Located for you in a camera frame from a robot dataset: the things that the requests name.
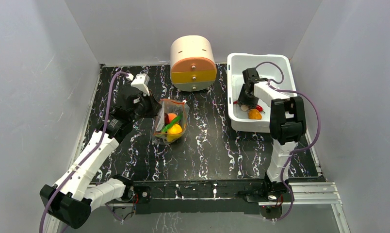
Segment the gray wall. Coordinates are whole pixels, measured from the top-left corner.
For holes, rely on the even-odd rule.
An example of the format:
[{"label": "gray wall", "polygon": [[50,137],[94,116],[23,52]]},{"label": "gray wall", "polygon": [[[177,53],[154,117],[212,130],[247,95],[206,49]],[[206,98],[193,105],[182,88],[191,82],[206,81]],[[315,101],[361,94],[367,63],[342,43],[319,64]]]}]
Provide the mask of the gray wall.
[{"label": "gray wall", "polygon": [[99,63],[169,63],[174,40],[206,37],[232,52],[292,57],[321,0],[67,0]]},{"label": "gray wall", "polygon": [[390,0],[324,0],[292,67],[320,109],[316,149],[349,227],[390,232]]},{"label": "gray wall", "polygon": [[99,65],[63,0],[0,0],[0,233],[37,232],[74,155]]}]

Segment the round container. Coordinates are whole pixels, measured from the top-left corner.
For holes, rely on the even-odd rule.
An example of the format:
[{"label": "round container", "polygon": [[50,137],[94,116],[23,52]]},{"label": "round container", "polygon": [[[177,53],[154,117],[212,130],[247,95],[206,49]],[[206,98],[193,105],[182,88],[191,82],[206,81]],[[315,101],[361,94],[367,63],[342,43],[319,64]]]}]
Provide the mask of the round container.
[{"label": "round container", "polygon": [[171,80],[182,91],[199,91],[215,81],[211,44],[199,35],[178,38],[171,46]]}]

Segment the yellow band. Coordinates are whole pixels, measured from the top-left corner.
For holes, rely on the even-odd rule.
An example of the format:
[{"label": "yellow band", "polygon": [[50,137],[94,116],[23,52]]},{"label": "yellow band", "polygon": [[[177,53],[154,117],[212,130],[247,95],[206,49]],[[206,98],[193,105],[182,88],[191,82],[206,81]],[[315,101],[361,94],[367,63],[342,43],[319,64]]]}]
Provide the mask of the yellow band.
[{"label": "yellow band", "polygon": [[190,72],[172,72],[172,83],[196,83],[205,81],[214,81],[216,78],[216,70],[190,71]]}]

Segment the black table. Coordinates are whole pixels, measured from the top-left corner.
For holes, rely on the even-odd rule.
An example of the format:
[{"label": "black table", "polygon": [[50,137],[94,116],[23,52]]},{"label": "black table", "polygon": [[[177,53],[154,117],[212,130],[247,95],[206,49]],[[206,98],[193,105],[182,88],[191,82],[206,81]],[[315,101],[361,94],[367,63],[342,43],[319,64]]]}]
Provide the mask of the black table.
[{"label": "black table", "polygon": [[[103,67],[89,117],[84,145],[103,121],[109,84],[117,71],[147,73],[155,99],[187,100],[191,108],[185,135],[169,146],[151,142],[152,119],[142,119],[109,156],[93,178],[104,182],[115,174],[134,181],[195,181],[263,179],[272,154],[268,133],[237,132],[231,128],[227,103],[227,67],[218,72],[209,90],[182,92],[170,80],[170,66]],[[125,76],[118,77],[112,104],[135,92]],[[299,147],[307,146],[302,138]],[[317,177],[310,151],[293,155],[290,177]]]}]

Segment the red pepper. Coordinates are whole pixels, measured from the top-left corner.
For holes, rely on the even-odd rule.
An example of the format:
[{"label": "red pepper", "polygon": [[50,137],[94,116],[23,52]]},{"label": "red pepper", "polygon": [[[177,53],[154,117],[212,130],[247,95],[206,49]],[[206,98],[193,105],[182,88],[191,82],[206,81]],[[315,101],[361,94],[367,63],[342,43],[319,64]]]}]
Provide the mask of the red pepper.
[{"label": "red pepper", "polygon": [[263,111],[263,108],[262,108],[261,106],[259,106],[259,105],[257,105],[257,107],[256,107],[255,109],[258,110],[258,111],[260,111],[260,112]]},{"label": "red pepper", "polygon": [[262,108],[260,105],[258,105],[258,104],[257,104],[257,107],[256,107],[255,109],[258,110],[258,111],[260,111],[260,112],[263,111],[263,108]]}]

